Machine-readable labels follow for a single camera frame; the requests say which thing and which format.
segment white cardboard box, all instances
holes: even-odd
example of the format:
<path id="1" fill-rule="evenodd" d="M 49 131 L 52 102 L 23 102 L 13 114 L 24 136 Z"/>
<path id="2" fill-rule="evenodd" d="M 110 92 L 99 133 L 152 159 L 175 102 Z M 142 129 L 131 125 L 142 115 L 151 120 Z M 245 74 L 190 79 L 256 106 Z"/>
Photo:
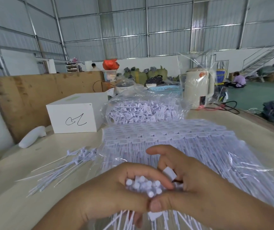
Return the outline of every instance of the white cardboard box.
<path id="1" fill-rule="evenodd" d="M 94 132 L 102 123 L 106 92 L 76 93 L 47 105 L 54 133 Z"/>

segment black marker scribble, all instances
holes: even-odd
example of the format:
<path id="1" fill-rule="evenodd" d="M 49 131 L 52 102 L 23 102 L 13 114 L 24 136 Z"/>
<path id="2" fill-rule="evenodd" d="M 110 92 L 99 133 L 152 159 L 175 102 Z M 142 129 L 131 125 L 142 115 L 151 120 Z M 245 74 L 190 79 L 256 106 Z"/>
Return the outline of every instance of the black marker scribble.
<path id="1" fill-rule="evenodd" d="M 73 122 L 73 120 L 75 120 L 75 119 L 77 119 L 77 118 L 79 118 L 79 120 L 78 120 L 78 122 L 79 122 L 79 121 L 81 120 L 81 117 L 83 116 L 83 114 L 81 114 L 80 116 L 78 116 L 78 117 L 76 117 L 76 118 L 74 118 L 74 119 L 72 119 L 71 117 L 67 118 L 67 120 L 66 120 L 66 125 L 70 126 L 70 125 L 74 124 L 76 121 Z M 87 122 L 86 122 L 86 123 L 83 123 L 83 124 L 79 124 L 78 122 L 77 122 L 77 125 L 78 125 L 78 126 L 81 126 L 81 125 L 84 125 L 84 124 L 87 123 Z"/>

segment lavender shirt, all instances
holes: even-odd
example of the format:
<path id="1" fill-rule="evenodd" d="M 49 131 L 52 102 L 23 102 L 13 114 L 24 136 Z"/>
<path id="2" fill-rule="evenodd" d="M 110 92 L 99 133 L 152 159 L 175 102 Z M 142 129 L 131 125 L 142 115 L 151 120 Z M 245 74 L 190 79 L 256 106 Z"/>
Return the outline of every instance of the lavender shirt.
<path id="1" fill-rule="evenodd" d="M 246 84 L 245 78 L 242 75 L 235 76 L 234 83 L 236 83 L 236 87 L 241 87 Z"/>

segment red plastic bag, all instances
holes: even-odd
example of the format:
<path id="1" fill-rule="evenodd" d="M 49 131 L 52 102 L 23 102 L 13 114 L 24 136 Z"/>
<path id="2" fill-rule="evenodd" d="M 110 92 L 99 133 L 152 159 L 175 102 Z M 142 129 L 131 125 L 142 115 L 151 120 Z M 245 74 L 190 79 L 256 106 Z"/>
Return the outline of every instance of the red plastic bag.
<path id="1" fill-rule="evenodd" d="M 105 70 L 117 70 L 119 68 L 119 64 L 116 62 L 117 59 L 104 60 L 103 68 Z"/>

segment table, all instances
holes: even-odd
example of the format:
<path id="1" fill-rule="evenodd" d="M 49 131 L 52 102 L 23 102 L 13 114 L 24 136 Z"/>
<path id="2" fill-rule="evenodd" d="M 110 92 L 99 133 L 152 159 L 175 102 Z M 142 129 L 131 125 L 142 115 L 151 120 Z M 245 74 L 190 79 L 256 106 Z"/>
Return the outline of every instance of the table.
<path id="1" fill-rule="evenodd" d="M 264 166 L 274 168 L 273 130 L 226 111 L 190 111 L 188 118 L 207 119 L 225 125 L 235 131 L 238 138 L 256 149 L 255 154 Z M 16 183 L 15 180 L 28 177 L 32 170 L 61 158 L 68 149 L 98 147 L 102 138 L 102 130 L 94 133 L 54 134 L 51 127 L 48 127 L 47 131 L 46 137 L 27 149 L 12 147 L 0 161 L 0 230 L 31 229 L 59 199 L 95 176 L 99 168 L 97 165 L 89 170 L 92 162 L 88 162 L 56 188 L 50 185 L 43 192 L 26 198 L 37 179 Z"/>

